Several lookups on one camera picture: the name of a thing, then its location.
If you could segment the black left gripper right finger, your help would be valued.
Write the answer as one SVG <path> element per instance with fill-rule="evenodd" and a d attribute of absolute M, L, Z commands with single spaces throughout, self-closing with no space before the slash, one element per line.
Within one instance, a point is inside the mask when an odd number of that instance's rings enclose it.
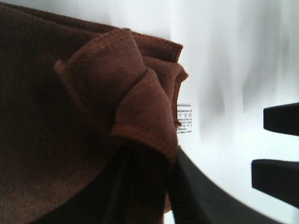
<path fill-rule="evenodd" d="M 275 220 L 236 200 L 214 184 L 181 148 L 177 152 L 169 197 L 177 224 L 276 223 Z M 293 205 L 293 197 L 273 197 Z"/>

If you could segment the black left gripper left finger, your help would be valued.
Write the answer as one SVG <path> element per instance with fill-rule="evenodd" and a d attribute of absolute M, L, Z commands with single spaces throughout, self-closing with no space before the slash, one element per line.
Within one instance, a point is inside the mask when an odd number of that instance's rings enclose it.
<path fill-rule="evenodd" d="M 33 223 L 161 224 L 173 164 L 173 151 L 126 145 L 82 191 Z"/>

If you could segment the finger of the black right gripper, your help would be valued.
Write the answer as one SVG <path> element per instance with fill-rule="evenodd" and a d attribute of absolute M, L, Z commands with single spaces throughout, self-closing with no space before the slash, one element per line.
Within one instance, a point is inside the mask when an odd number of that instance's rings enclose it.
<path fill-rule="evenodd" d="M 286 104 L 264 108 L 263 128 L 289 135 L 299 134 L 299 104 Z"/>
<path fill-rule="evenodd" d="M 253 160 L 252 187 L 273 196 L 299 196 L 299 163 L 279 160 Z"/>

